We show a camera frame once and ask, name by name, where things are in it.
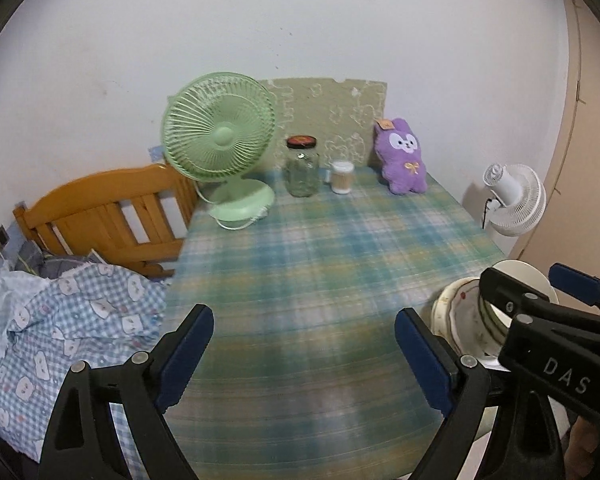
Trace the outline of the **white plate red pattern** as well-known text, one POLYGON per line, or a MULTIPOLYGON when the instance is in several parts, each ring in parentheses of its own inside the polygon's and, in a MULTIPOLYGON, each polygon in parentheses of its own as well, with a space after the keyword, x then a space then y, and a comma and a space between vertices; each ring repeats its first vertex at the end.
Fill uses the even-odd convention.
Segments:
POLYGON ((470 278, 453 292, 449 322, 454 344, 461 354, 470 354, 492 370, 504 370, 498 356, 510 319, 481 297, 478 278, 470 278))

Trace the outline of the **glass jar red lid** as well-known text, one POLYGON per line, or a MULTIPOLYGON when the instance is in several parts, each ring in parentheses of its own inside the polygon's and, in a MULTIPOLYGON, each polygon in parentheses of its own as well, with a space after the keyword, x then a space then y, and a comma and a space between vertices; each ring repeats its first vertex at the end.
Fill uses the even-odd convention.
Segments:
POLYGON ((286 140, 287 157, 283 166, 286 189, 294 197, 310 197, 320 185, 320 155, 314 136, 290 136, 286 140))

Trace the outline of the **green patterned wall mat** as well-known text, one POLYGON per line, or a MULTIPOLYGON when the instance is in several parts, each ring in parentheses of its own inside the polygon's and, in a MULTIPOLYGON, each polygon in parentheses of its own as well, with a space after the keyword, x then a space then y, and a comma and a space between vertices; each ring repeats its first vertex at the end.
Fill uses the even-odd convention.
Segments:
POLYGON ((260 159, 261 169, 284 166, 290 136, 313 136, 323 166, 340 159, 373 165, 374 125, 385 115, 388 84, 332 78, 279 78, 262 84, 272 96, 276 129, 260 159))

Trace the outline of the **green desk fan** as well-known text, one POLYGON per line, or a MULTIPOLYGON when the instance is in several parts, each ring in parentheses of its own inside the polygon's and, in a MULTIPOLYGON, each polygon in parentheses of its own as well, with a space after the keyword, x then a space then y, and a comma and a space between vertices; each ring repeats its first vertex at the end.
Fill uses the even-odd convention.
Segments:
POLYGON ((207 74, 168 97, 163 157, 194 182, 220 228, 243 230, 274 204, 273 189, 247 174, 268 150, 275 127, 274 103, 263 84, 238 73, 207 74))

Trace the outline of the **beige wooden door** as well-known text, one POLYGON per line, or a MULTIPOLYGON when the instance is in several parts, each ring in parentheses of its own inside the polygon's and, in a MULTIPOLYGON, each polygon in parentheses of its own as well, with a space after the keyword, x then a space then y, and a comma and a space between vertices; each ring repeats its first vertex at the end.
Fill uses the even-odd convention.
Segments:
POLYGON ((547 206, 510 255, 541 271, 561 262, 600 276, 600 21, 583 0, 564 3, 567 91, 545 178, 547 206))

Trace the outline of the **plaid green tablecloth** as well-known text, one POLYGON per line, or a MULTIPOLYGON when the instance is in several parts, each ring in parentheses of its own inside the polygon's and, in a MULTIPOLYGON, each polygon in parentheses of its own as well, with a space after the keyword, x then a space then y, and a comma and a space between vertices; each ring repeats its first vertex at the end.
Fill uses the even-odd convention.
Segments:
POLYGON ((501 249, 445 188, 395 196, 362 168, 352 191, 290 196, 240 231, 190 222, 162 327, 196 304, 214 333, 166 421, 201 479, 395 479, 440 426, 394 338, 446 285, 501 249))

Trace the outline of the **cotton swab container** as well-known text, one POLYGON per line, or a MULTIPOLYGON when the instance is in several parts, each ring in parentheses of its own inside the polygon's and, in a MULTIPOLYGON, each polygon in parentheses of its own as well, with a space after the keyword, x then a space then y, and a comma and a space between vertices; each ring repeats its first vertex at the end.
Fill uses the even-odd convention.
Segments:
POLYGON ((329 183, 332 192, 346 195, 351 192, 355 166, 348 160, 334 160, 330 166, 329 183))

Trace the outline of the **blue checkered blanket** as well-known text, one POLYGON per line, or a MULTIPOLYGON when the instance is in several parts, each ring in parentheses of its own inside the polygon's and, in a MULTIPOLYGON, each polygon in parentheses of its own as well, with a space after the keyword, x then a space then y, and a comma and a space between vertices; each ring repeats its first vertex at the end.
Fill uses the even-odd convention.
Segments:
POLYGON ((98 260, 56 278, 23 261, 0 269, 0 437, 39 460, 71 364, 124 363, 157 342, 168 285, 98 260))

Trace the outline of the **white clip fan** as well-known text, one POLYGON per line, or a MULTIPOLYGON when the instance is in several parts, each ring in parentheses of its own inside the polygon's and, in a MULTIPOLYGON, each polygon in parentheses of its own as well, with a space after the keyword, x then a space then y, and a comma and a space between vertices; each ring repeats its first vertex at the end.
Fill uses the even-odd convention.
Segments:
POLYGON ((540 223, 546 207, 546 191, 531 167, 492 164, 484 170, 482 178, 496 203, 486 214, 495 232, 520 237, 540 223))

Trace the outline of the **purple plush bunny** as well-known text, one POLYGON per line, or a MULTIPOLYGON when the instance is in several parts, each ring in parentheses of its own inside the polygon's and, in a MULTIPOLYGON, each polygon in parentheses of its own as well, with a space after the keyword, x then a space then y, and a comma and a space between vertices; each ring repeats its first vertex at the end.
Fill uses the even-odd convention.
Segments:
POLYGON ((427 169, 422 148, 403 118, 377 119, 374 150, 381 162, 381 177, 394 195, 427 191, 427 169))

